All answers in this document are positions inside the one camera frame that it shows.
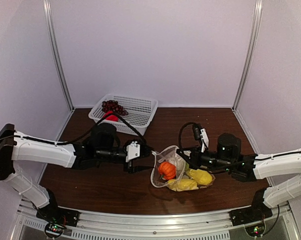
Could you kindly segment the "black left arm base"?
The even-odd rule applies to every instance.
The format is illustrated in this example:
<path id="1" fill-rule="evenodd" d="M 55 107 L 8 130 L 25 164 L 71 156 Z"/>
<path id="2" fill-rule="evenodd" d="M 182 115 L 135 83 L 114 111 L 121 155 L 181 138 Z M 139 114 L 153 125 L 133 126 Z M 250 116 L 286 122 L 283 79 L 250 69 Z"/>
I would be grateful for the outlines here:
<path id="1" fill-rule="evenodd" d="M 38 208 L 34 204 L 32 204 L 32 206 L 36 210 L 36 217 L 39 219 L 62 227 L 77 226 L 80 216 L 80 212 L 77 210 L 62 208 L 51 204 L 43 208 Z"/>

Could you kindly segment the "white plastic perforated basket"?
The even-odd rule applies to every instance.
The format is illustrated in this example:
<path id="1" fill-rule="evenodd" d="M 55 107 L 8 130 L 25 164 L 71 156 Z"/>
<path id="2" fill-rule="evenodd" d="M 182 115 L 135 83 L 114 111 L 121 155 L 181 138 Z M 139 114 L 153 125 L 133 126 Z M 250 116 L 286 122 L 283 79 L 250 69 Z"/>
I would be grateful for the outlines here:
<path id="1" fill-rule="evenodd" d="M 141 135 L 145 134 L 159 105 L 158 100 L 149 97 L 106 94 L 91 109 L 88 117 L 94 120 L 94 122 L 98 122 L 106 114 L 103 112 L 102 103 L 109 100 L 117 101 L 128 112 L 123 119 L 132 125 Z"/>

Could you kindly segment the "left aluminium corner post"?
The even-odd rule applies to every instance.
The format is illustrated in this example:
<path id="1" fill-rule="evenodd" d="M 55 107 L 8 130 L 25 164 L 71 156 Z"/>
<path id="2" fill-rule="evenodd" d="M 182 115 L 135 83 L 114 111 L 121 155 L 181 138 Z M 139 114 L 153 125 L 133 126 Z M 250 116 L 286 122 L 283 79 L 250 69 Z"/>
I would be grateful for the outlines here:
<path id="1" fill-rule="evenodd" d="M 50 0 L 43 0 L 43 10 L 44 10 L 44 16 L 46 19 L 46 25 L 47 25 L 47 30 L 48 30 L 48 37 L 51 45 L 51 50 L 52 50 L 52 56 L 53 56 L 53 61 L 55 64 L 55 68 L 57 71 L 57 76 L 60 82 L 61 90 L 63 93 L 63 96 L 65 98 L 67 108 L 70 112 L 72 112 L 75 107 L 73 105 L 71 95 L 69 92 L 69 88 L 66 82 L 64 70 L 63 70 L 63 65 L 59 53 L 59 48 L 58 48 L 58 43 L 57 43 L 57 38 L 56 38 L 56 33 L 55 33 L 55 26 L 54 26 L 54 20 L 53 20 L 53 14 L 52 14 L 52 6 L 51 6 L 51 1 Z"/>

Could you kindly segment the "aluminium front rail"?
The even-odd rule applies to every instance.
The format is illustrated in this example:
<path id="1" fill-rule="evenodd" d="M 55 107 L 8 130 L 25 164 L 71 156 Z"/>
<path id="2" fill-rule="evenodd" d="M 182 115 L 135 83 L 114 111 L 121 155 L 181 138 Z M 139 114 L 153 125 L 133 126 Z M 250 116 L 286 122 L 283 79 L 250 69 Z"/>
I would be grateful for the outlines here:
<path id="1" fill-rule="evenodd" d="M 77 225 L 67 226 L 61 240 L 251 240 L 248 231 L 264 223 L 263 240 L 299 240 L 290 205 L 273 209 L 263 221 L 233 225 L 230 210 L 189 214 L 129 215 L 79 211 Z"/>

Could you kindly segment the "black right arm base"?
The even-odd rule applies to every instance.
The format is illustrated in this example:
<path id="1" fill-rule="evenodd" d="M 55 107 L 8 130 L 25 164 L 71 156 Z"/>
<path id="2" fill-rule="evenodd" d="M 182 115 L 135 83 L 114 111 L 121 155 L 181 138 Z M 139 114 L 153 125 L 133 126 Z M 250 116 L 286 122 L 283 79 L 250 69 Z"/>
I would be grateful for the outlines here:
<path id="1" fill-rule="evenodd" d="M 273 216 L 273 212 L 266 206 L 249 206 L 238 208 L 229 212 L 233 226 L 246 225 L 254 222 L 262 222 Z"/>

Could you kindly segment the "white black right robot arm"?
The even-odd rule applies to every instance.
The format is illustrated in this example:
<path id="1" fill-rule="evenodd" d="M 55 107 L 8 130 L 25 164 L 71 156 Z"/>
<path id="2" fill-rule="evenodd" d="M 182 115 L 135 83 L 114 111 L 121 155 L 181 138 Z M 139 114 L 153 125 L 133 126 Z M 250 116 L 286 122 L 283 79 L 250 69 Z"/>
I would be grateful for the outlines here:
<path id="1" fill-rule="evenodd" d="M 196 136 L 201 147 L 179 147 L 176 153 L 194 170 L 225 171 L 239 182 L 255 182 L 273 176 L 293 174 L 289 180 L 257 193 L 257 202 L 247 209 L 247 217 L 257 221 L 266 213 L 266 207 L 277 205 L 301 196 L 301 148 L 272 154 L 241 154 L 241 139 L 223 133 L 217 139 L 216 151 L 208 150 L 205 139 Z"/>

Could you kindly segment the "purple fake grapes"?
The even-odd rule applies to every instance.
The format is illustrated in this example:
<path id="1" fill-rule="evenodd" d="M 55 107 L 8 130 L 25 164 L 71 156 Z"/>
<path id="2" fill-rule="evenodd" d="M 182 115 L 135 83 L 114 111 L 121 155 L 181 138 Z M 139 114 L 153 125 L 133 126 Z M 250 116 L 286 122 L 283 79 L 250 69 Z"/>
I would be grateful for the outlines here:
<path id="1" fill-rule="evenodd" d="M 116 100 L 103 101 L 101 108 L 104 113 L 113 112 L 120 116 L 128 115 L 128 112 Z"/>

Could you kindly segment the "red fake food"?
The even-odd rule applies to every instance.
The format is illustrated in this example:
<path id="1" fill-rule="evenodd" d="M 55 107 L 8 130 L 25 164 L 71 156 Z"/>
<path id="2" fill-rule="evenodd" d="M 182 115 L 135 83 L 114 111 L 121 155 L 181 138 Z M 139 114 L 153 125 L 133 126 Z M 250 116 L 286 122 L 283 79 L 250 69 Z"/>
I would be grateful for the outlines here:
<path id="1" fill-rule="evenodd" d="M 107 121 L 118 122 L 119 118 L 113 115 L 113 111 L 108 111 L 103 115 L 103 118 Z"/>

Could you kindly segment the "clear zip top bag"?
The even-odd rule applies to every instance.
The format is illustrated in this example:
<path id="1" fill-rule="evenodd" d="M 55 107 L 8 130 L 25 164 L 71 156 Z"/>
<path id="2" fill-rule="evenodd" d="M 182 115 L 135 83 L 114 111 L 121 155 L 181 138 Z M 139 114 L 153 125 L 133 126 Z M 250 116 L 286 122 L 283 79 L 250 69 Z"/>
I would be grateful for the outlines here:
<path id="1" fill-rule="evenodd" d="M 161 152 L 153 151 L 154 166 L 150 182 L 155 188 L 168 188 L 174 192 L 185 192 L 210 187 L 215 176 L 205 170 L 191 169 L 177 154 L 179 148 L 171 145 Z"/>

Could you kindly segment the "yellow fake banana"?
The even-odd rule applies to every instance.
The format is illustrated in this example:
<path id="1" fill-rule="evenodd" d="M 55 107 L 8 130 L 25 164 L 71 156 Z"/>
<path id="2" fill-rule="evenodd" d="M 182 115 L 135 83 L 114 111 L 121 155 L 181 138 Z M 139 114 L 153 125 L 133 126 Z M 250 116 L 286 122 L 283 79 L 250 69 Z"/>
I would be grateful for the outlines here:
<path id="1" fill-rule="evenodd" d="M 198 190 L 198 184 L 193 179 L 171 179 L 168 181 L 167 187 L 175 192 L 184 192 L 184 191 L 192 191 Z"/>

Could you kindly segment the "yellow fake lemon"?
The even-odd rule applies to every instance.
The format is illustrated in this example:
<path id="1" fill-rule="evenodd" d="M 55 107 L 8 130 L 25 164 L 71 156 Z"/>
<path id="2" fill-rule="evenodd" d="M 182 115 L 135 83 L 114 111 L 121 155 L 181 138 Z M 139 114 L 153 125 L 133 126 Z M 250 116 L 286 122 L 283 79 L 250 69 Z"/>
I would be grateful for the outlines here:
<path id="1" fill-rule="evenodd" d="M 210 185 L 213 182 L 212 175 L 201 169 L 188 169 L 186 171 L 186 174 L 188 177 L 196 181 L 199 185 Z"/>

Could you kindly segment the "right aluminium corner post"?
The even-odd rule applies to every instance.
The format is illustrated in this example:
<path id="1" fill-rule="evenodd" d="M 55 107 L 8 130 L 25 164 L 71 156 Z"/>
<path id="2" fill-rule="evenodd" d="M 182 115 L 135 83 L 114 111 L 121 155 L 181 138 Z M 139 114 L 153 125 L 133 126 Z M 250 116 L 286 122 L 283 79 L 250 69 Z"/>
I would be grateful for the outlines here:
<path id="1" fill-rule="evenodd" d="M 236 96 L 234 99 L 234 103 L 232 106 L 233 112 L 236 112 L 237 109 L 239 108 L 240 101 L 241 101 L 242 95 L 244 93 L 244 88 L 245 88 L 246 82 L 248 80 L 249 71 L 250 71 L 250 68 L 251 68 L 251 65 L 253 62 L 254 51 L 256 48 L 256 44 L 257 44 L 258 36 L 259 36 L 259 32 L 260 32 L 262 14 L 263 14 L 263 1 L 256 0 L 254 11 L 253 11 L 251 32 L 250 32 L 250 38 L 249 38 L 249 42 L 248 42 L 246 57 L 245 57 L 245 61 L 244 61 L 244 66 L 243 66 L 241 78 L 239 81 L 239 86 L 238 86 L 238 89 L 236 92 Z"/>

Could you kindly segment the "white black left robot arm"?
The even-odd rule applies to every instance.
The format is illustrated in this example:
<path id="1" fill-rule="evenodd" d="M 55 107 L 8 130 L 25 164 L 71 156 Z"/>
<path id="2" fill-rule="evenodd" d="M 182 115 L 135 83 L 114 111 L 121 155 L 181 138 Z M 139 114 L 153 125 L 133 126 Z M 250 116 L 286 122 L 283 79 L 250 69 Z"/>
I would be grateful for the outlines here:
<path id="1" fill-rule="evenodd" d="M 48 189 L 34 183 L 20 168 L 18 161 L 30 161 L 62 166 L 73 170 L 94 168 L 100 163 L 122 164 L 124 171 L 135 173 L 143 166 L 133 161 L 150 156 L 152 147 L 144 138 L 121 145 L 115 126 L 110 123 L 95 125 L 83 142 L 51 141 L 26 135 L 7 123 L 0 130 L 0 181 L 12 186 L 29 199 L 51 222 L 58 222 L 62 210 L 57 207 Z"/>

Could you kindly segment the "aluminium corner post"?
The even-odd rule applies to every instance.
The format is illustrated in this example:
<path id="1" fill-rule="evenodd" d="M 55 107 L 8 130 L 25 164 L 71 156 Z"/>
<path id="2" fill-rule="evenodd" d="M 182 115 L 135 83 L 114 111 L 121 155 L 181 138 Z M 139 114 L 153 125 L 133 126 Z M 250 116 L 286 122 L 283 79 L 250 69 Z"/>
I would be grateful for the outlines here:
<path id="1" fill-rule="evenodd" d="M 47 25 L 47 30 L 48 30 L 48 37 L 51 45 L 51 50 L 52 50 L 52 56 L 53 56 L 53 61 L 55 64 L 55 68 L 57 71 L 57 76 L 60 82 L 61 90 L 63 93 L 63 96 L 65 98 L 67 108 L 70 112 L 72 112 L 75 107 L 73 105 L 71 95 L 69 92 L 69 88 L 66 82 L 64 70 L 63 70 L 63 65 L 59 53 L 59 48 L 58 48 L 58 43 L 57 43 L 57 38 L 56 38 L 56 33 L 55 33 L 55 26 L 54 26 L 54 20 L 53 20 L 53 14 L 52 14 L 52 6 L 51 6 L 51 1 L 50 0 L 43 0 L 43 10 L 44 10 L 44 16 L 46 19 L 46 25 Z"/>
<path id="2" fill-rule="evenodd" d="M 244 93 L 244 88 L 245 88 L 246 82 L 248 80 L 249 71 L 250 71 L 250 68 L 251 68 L 251 65 L 253 62 L 254 51 L 256 48 L 256 44 L 257 44 L 258 36 L 259 36 L 259 32 L 260 32 L 262 14 L 263 14 L 263 1 L 256 0 L 254 11 L 253 11 L 251 32 L 250 32 L 250 38 L 249 38 L 249 42 L 248 42 L 246 57 L 245 57 L 245 61 L 244 61 L 244 66 L 243 66 L 241 78 L 239 81 L 239 86 L 238 86 L 238 89 L 236 92 L 236 96 L 234 99 L 234 103 L 232 106 L 233 112 L 236 112 L 237 109 L 239 108 L 240 101 L 241 101 L 242 95 Z"/>

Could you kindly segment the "orange fake food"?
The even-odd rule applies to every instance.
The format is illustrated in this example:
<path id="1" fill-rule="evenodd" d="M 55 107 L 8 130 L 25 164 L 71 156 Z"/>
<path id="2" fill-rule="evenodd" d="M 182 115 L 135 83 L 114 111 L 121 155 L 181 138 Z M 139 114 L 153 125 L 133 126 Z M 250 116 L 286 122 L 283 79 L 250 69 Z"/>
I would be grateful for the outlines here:
<path id="1" fill-rule="evenodd" d="M 159 165 L 158 172 L 164 180 L 171 180 L 176 177 L 176 166 L 165 161 Z"/>

